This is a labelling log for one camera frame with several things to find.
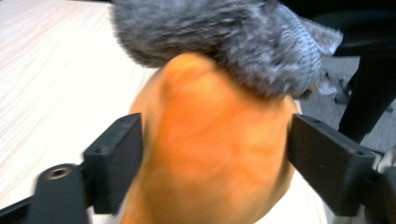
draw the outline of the orange glove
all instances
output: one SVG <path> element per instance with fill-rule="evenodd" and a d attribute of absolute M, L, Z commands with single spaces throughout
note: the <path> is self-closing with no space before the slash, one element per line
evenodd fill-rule
<path fill-rule="evenodd" d="M 144 156 L 121 223 L 254 223 L 290 186 L 296 107 L 238 86 L 206 56 L 177 56 L 137 96 Z"/>

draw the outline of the screw hole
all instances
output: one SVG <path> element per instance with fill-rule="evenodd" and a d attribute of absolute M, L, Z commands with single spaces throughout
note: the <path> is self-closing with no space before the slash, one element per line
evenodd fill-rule
<path fill-rule="evenodd" d="M 66 168 L 66 167 L 58 168 L 58 169 L 50 171 L 49 175 L 47 176 L 47 179 L 50 179 L 50 180 L 59 179 L 59 178 L 69 175 L 70 172 L 71 172 L 70 168 Z"/>

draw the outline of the gray carpet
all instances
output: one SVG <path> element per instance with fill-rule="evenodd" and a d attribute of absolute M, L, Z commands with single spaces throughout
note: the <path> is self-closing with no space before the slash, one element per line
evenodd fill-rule
<path fill-rule="evenodd" d="M 337 78 L 343 77 L 349 81 L 358 69 L 358 57 L 330 58 L 324 60 L 331 81 L 337 83 Z M 394 112 L 385 112 L 374 129 L 366 135 L 361 144 L 365 147 L 386 151 L 396 145 L 396 100 L 391 105 Z M 312 93 L 308 100 L 301 101 L 303 114 L 320 119 L 334 129 L 344 114 L 346 105 L 337 104 L 333 98 Z"/>

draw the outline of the chair leg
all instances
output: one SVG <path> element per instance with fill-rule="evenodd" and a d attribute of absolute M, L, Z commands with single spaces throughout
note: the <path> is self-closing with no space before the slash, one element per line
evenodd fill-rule
<path fill-rule="evenodd" d="M 396 98 L 396 59 L 361 57 L 339 132 L 360 143 Z"/>

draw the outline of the wooden table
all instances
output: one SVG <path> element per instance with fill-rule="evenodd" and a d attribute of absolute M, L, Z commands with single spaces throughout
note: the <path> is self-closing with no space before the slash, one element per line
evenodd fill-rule
<path fill-rule="evenodd" d="M 126 115 L 153 70 L 113 35 L 107 3 L 0 1 L 0 208 L 33 194 L 36 177 L 81 153 Z M 260 223 L 327 223 L 299 175 Z M 93 223 L 114 222 L 93 216 Z"/>

